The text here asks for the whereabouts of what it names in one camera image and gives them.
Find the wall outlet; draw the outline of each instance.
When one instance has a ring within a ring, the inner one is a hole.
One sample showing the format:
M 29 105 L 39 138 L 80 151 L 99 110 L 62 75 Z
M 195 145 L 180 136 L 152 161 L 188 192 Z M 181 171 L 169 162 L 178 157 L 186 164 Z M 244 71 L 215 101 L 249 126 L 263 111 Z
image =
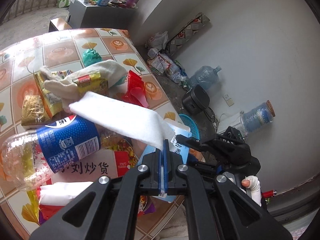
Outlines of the wall outlet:
M 226 101 L 228 106 L 232 106 L 234 104 L 232 98 L 230 98 L 229 100 Z
M 224 100 L 227 102 L 227 101 L 231 98 L 231 96 L 229 96 L 228 93 L 225 93 L 225 94 L 223 95 L 223 98 L 224 98 Z

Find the table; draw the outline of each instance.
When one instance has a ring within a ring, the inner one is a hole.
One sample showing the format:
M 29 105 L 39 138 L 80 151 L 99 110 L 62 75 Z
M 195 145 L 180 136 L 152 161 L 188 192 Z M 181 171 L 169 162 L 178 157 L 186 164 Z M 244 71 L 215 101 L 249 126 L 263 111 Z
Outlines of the table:
M 84 67 L 82 54 L 88 46 L 94 47 L 103 60 L 116 60 L 126 70 L 140 75 L 151 88 L 150 91 L 147 90 L 150 108 L 162 117 L 171 112 L 170 115 L 173 115 L 176 121 L 181 121 L 163 89 L 133 46 L 128 31 L 109 28 L 63 30 L 30 38 L 0 51 L 0 145 L 9 136 L 25 131 L 21 126 L 24 96 L 38 94 L 31 73 L 38 71 L 42 65 L 47 65 L 51 71 L 77 71 Z M 110 96 L 120 99 L 126 93 L 126 88 L 125 81 L 110 89 Z M 177 197 L 173 203 L 156 198 L 152 201 L 156 212 L 138 218 L 135 230 L 137 240 L 154 238 L 181 205 L 183 197 Z M 17 190 L 12 183 L 0 177 L 0 207 L 23 239 L 28 239 L 38 227 L 21 215 L 22 207 L 27 203 L 29 198 L 26 192 Z

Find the white cloth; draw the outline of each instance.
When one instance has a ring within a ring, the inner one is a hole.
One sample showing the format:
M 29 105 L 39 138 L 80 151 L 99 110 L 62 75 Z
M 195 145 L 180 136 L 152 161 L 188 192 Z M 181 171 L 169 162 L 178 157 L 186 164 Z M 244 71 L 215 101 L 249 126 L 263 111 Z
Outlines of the white cloth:
M 163 141 L 168 139 L 170 142 L 175 135 L 157 112 L 90 91 L 69 107 L 73 113 L 91 122 L 160 150 Z
M 39 205 L 66 206 L 93 182 L 56 182 L 40 187 Z
M 261 206 L 261 190 L 260 190 L 260 181 L 256 176 L 248 176 L 245 178 L 250 182 L 248 189 L 251 191 L 252 200 Z
M 44 82 L 44 88 L 61 98 L 63 110 L 67 113 L 70 113 L 69 104 L 80 99 L 78 86 L 72 79 L 87 75 L 93 71 L 99 71 L 101 77 L 108 80 L 109 87 L 112 87 L 120 78 L 127 74 L 124 67 L 111 59 L 80 69 L 71 75 L 66 76 L 64 79 L 53 75 L 47 66 L 40 68 L 41 74 L 48 79 Z

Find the blue plastic basket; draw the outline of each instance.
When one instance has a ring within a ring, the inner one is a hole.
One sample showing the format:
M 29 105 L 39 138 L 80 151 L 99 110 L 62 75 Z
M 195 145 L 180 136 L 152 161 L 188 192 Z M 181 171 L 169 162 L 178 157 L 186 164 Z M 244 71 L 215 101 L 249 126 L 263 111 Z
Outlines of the blue plastic basket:
M 200 140 L 199 130 L 195 122 L 186 114 L 179 114 L 179 116 L 183 121 L 183 124 L 190 127 L 190 132 L 192 133 L 192 136 Z

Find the finger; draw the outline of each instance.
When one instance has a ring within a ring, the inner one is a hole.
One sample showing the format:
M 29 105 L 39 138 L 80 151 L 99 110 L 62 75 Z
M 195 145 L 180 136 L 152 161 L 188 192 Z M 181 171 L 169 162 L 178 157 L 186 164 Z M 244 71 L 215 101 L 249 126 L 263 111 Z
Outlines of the finger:
M 248 176 L 245 180 L 249 181 L 249 189 L 253 191 L 260 191 L 260 182 L 256 176 Z
M 247 179 L 244 179 L 242 182 L 241 182 L 242 186 L 244 187 L 249 187 L 250 186 L 250 181 L 248 181 Z

